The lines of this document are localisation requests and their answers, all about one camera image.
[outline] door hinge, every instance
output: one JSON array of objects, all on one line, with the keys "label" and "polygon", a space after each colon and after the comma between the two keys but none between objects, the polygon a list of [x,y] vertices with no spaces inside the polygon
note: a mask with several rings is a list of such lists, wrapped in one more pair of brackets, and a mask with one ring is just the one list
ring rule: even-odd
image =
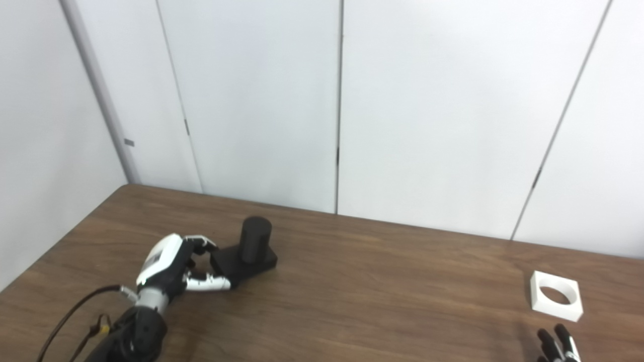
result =
[{"label": "door hinge", "polygon": [[539,181],[539,176],[541,176],[541,167],[539,167],[539,171],[536,172],[535,181],[532,183],[532,188],[533,189],[536,186],[536,182]]}]

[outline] black cylinder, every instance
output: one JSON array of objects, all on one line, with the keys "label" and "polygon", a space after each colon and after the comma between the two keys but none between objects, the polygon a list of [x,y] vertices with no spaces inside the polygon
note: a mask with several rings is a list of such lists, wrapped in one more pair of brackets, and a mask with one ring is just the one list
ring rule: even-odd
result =
[{"label": "black cylinder", "polygon": [[270,221],[260,216],[252,216],[243,221],[241,228],[240,259],[246,264],[263,262],[273,228]]}]

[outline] black cable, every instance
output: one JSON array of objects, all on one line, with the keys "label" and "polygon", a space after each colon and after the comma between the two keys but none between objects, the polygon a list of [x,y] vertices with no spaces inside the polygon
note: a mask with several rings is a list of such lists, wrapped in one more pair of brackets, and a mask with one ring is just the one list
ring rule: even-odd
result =
[{"label": "black cable", "polygon": [[43,345],[43,347],[42,347],[42,349],[40,351],[40,354],[38,354],[38,358],[36,359],[36,362],[43,362],[44,354],[45,354],[45,352],[47,352],[47,348],[49,348],[49,345],[52,344],[53,338],[56,336],[58,331],[60,331],[62,326],[67,322],[67,319],[69,319],[71,317],[71,315],[78,308],[81,307],[81,305],[85,304],[86,301],[92,299],[94,296],[96,296],[98,294],[102,294],[102,293],[105,293],[105,292],[118,292],[120,290],[121,290],[120,285],[108,285],[107,287],[98,288],[97,290],[95,290],[95,291],[89,293],[88,295],[86,295],[83,299],[79,300],[79,302],[76,303],[76,305],[74,305],[70,309],[70,311],[67,312],[67,314],[65,314],[65,317],[62,317],[61,321],[58,322],[58,325],[56,325],[56,327],[53,329],[52,333],[49,335],[47,340],[44,342],[44,345]]},{"label": "black cable", "polygon": [[76,347],[74,354],[71,355],[70,362],[74,362],[76,360],[76,357],[78,357],[79,354],[81,354],[83,348],[85,348],[85,345],[87,345],[87,342],[90,340],[90,338],[93,338],[97,334],[101,333],[103,326],[100,324],[100,321],[103,319],[103,317],[105,317],[105,319],[107,320],[107,324],[105,326],[108,327],[108,330],[112,329],[112,320],[109,318],[109,315],[101,314],[99,318],[96,320],[96,324],[90,326],[90,330],[80,341],[78,347]]}]

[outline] circular hole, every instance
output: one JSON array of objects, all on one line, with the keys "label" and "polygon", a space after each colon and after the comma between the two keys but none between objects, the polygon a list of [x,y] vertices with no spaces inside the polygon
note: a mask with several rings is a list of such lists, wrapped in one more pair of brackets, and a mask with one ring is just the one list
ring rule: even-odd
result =
[{"label": "circular hole", "polygon": [[542,279],[539,288],[547,298],[555,303],[573,304],[577,302],[577,293],[573,287],[561,279]]},{"label": "circular hole", "polygon": [[566,296],[562,292],[556,289],[549,288],[549,287],[541,287],[541,291],[551,301],[557,302],[559,304],[570,304],[570,301],[568,300],[568,298],[566,298]]}]

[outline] black square base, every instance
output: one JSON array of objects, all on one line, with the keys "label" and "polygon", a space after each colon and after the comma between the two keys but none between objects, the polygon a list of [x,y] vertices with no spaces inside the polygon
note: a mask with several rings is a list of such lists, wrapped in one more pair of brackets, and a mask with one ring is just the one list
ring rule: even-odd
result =
[{"label": "black square base", "polygon": [[225,276],[235,288],[240,281],[251,278],[275,268],[278,256],[268,247],[266,258],[257,264],[246,264],[238,256],[239,245],[220,249],[211,253],[210,264],[218,275]]}]

